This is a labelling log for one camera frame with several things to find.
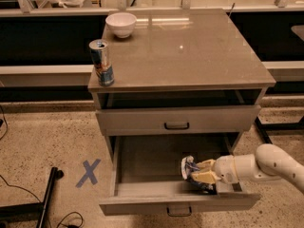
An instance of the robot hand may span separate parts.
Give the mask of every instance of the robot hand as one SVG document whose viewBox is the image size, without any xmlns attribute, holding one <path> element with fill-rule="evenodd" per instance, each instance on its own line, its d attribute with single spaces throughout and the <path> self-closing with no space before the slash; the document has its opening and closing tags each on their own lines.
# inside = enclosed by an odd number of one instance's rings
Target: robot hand
<svg viewBox="0 0 304 228">
<path fill-rule="evenodd" d="M 185 180 L 233 184 L 245 180 L 271 181 L 283 178 L 304 194 L 304 166 L 273 144 L 261 145 L 255 155 L 222 156 L 217 160 L 196 163 L 196 169 L 189 169 L 193 165 L 192 157 L 182 160 L 181 172 Z"/>
</svg>

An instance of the floor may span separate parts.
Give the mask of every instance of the floor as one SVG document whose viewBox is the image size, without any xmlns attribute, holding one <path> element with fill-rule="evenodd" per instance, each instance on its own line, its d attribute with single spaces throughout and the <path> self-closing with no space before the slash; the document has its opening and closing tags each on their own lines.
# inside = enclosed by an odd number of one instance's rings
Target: floor
<svg viewBox="0 0 304 228">
<path fill-rule="evenodd" d="M 262 101 L 260 119 L 264 123 L 299 121 L 304 115 L 303 103 L 303 97 L 267 97 Z M 83 227 L 90 228 L 303 226 L 304 196 L 285 180 L 244 182 L 248 192 L 261 195 L 261 200 L 247 211 L 198 213 L 188 218 L 170 218 L 167 215 L 106 217 L 99 207 L 99 200 L 109 193 L 111 161 L 99 131 L 93 103 L 2 103 L 1 106 L 9 131 L 0 141 L 0 175 L 9 184 L 27 188 L 42 199 L 50 168 L 56 166 L 64 171 L 64 177 L 55 186 L 47 227 L 57 227 L 70 212 L 79 212 L 85 220 Z M 272 140 L 304 164 L 303 131 L 274 133 Z M 253 125 L 242 136 L 235 154 L 253 153 L 260 144 L 262 140 Z M 91 165 L 96 160 L 101 160 L 94 170 L 97 183 L 86 180 L 77 185 L 86 172 L 84 162 Z M 23 190 L 7 187 L 2 180 L 0 189 L 1 206 L 36 201 Z M 72 215 L 63 224 L 79 222 L 77 215 Z M 36 222 L 15 222 L 9 227 L 36 227 Z"/>
</svg>

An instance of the black handle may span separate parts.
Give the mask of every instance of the black handle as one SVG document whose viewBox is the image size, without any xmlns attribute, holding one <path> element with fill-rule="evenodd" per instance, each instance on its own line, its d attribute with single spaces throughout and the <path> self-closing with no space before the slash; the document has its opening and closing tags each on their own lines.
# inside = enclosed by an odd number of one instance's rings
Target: black handle
<svg viewBox="0 0 304 228">
<path fill-rule="evenodd" d="M 190 127 L 190 123 L 183 123 L 179 125 L 172 125 L 169 123 L 164 123 L 164 128 L 167 130 L 187 130 Z"/>
<path fill-rule="evenodd" d="M 187 214 L 171 214 L 170 209 L 167 208 L 167 214 L 169 217 L 190 217 L 192 215 L 192 209 L 189 207 L 189 213 Z"/>
</svg>

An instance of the cabinet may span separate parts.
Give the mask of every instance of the cabinet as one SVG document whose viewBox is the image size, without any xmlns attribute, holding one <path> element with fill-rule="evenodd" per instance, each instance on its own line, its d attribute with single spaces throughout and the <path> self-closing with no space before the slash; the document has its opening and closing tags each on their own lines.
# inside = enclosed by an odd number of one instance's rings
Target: cabinet
<svg viewBox="0 0 304 228">
<path fill-rule="evenodd" d="M 202 194 L 181 177 L 181 159 L 232 154 L 276 82 L 222 9 L 133 11 L 126 39 L 107 28 L 115 75 L 88 89 L 113 161 L 106 215 L 249 209 L 258 194 L 217 183 Z"/>
</svg>

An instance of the soda can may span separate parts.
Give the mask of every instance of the soda can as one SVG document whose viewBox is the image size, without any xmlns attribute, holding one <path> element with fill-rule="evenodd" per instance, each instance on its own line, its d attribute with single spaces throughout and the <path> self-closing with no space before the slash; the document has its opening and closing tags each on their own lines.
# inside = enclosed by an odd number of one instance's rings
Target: soda can
<svg viewBox="0 0 304 228">
<path fill-rule="evenodd" d="M 110 86 L 114 83 L 114 73 L 110 60 L 108 42 L 95 40 L 89 43 L 91 58 L 96 74 L 102 86 Z"/>
</svg>

